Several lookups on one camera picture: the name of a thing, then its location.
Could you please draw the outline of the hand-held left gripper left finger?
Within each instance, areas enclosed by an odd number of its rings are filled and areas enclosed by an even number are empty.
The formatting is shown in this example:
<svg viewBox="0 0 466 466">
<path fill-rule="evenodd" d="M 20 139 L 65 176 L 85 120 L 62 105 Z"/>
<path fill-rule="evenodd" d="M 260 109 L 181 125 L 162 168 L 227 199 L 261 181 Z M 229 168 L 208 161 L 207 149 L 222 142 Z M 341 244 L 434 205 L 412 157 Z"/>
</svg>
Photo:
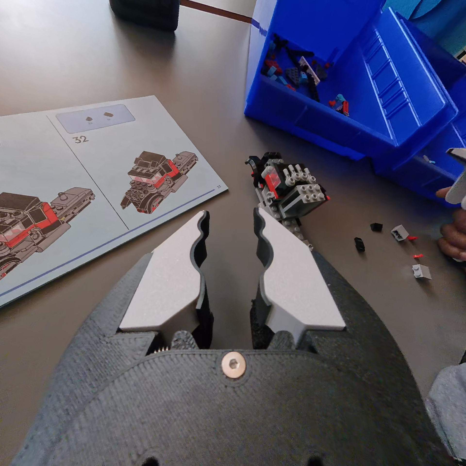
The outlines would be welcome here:
<svg viewBox="0 0 466 466">
<path fill-rule="evenodd" d="M 208 211 L 196 213 L 152 251 L 120 330 L 155 331 L 167 343 L 186 330 L 200 349 L 210 348 L 214 318 L 200 270 L 207 257 L 209 221 Z"/>
</svg>

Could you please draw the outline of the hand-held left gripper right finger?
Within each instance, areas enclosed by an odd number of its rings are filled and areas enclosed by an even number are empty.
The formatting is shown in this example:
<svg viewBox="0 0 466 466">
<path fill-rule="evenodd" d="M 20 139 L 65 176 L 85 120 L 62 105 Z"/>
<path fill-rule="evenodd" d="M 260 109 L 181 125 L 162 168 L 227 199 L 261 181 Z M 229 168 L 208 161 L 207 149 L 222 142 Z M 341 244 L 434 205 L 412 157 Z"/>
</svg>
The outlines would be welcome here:
<svg viewBox="0 0 466 466">
<path fill-rule="evenodd" d="M 264 266 L 250 312 L 253 348 L 266 349 L 280 331 L 298 343 L 308 330 L 344 330 L 309 246 L 262 208 L 254 209 L 253 220 Z"/>
</svg>

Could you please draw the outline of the blue plastic storage bin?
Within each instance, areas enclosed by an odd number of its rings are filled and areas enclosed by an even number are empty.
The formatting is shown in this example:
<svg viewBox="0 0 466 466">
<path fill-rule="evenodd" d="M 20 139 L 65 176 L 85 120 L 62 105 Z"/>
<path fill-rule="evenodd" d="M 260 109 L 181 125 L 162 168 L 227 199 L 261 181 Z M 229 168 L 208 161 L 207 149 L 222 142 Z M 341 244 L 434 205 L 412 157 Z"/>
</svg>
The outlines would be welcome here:
<svg viewBox="0 0 466 466">
<path fill-rule="evenodd" d="M 454 119 L 416 154 L 379 172 L 429 199 L 434 192 L 454 184 L 465 166 L 449 156 L 449 148 L 466 146 L 465 1 L 428 2 L 415 8 L 409 19 L 401 16 L 442 85 L 458 109 Z M 423 160 L 427 155 L 436 164 Z"/>
<path fill-rule="evenodd" d="M 465 67 L 383 1 L 257 1 L 250 32 L 246 116 L 351 159 L 408 155 L 460 113 L 453 88 Z M 316 86 L 295 90 L 263 74 L 265 59 L 294 66 L 307 51 L 325 67 Z"/>
</svg>

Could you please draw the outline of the toy brick truck model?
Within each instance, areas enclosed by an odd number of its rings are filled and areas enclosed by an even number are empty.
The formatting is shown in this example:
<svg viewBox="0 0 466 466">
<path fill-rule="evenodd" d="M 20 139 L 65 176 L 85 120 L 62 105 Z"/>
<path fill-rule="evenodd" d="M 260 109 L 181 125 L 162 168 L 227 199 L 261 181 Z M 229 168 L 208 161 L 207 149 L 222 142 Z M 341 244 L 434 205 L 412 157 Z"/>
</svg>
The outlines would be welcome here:
<svg viewBox="0 0 466 466">
<path fill-rule="evenodd" d="M 251 156 L 245 164 L 252 169 L 258 206 L 312 251 L 313 245 L 301 232 L 300 219 L 330 200 L 325 189 L 304 164 L 287 164 L 279 152 Z"/>
</svg>

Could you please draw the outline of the person's right hand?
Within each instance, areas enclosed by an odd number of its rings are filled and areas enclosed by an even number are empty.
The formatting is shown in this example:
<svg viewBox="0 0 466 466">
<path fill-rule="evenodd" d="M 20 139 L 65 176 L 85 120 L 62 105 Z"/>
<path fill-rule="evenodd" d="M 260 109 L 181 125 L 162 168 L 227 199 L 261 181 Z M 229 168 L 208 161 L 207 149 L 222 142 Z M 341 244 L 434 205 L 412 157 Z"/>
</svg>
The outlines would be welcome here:
<svg viewBox="0 0 466 466">
<path fill-rule="evenodd" d="M 447 257 L 458 262 L 466 261 L 466 212 L 457 209 L 452 214 L 452 221 L 440 226 L 438 246 Z"/>
</svg>

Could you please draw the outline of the toy brick instruction booklet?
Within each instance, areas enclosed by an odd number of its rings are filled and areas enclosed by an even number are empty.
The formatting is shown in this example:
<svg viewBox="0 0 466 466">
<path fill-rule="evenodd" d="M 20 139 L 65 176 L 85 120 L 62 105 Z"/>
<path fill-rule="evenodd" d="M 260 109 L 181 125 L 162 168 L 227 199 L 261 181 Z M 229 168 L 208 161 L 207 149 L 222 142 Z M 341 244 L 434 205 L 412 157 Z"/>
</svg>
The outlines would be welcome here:
<svg viewBox="0 0 466 466">
<path fill-rule="evenodd" d="M 155 96 L 1 116 L 0 305 L 228 190 Z"/>
</svg>

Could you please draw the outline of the pile of toy bricks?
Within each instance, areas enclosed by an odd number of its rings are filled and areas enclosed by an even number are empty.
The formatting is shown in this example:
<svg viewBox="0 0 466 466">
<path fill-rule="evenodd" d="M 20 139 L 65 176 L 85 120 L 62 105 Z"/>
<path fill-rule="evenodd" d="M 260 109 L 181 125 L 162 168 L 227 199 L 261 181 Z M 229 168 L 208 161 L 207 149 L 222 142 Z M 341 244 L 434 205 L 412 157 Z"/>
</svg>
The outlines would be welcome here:
<svg viewBox="0 0 466 466">
<path fill-rule="evenodd" d="M 269 42 L 260 73 L 292 91 L 299 90 L 315 102 L 320 102 L 318 86 L 328 78 L 333 61 L 318 60 L 315 53 L 295 47 L 274 33 Z"/>
</svg>

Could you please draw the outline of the person's grey jeans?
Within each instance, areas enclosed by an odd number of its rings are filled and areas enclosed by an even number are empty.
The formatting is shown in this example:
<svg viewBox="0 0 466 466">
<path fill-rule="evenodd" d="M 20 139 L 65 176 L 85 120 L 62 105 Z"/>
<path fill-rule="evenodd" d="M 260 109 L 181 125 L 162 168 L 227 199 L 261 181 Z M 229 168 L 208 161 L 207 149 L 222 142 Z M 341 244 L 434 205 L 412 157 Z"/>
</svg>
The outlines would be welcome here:
<svg viewBox="0 0 466 466">
<path fill-rule="evenodd" d="M 466 364 L 449 366 L 435 378 L 425 400 L 428 415 L 449 454 L 466 459 Z"/>
</svg>

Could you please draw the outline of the black box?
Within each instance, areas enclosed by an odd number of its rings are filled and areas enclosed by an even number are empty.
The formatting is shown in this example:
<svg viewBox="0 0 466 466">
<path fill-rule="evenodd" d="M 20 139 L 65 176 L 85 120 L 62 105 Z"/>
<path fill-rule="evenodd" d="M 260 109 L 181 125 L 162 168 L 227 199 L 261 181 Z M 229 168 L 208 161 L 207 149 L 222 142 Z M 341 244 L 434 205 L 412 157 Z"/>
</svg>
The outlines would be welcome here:
<svg viewBox="0 0 466 466">
<path fill-rule="evenodd" d="M 139 26 L 174 32 L 178 27 L 179 0 L 110 0 L 116 17 Z"/>
</svg>

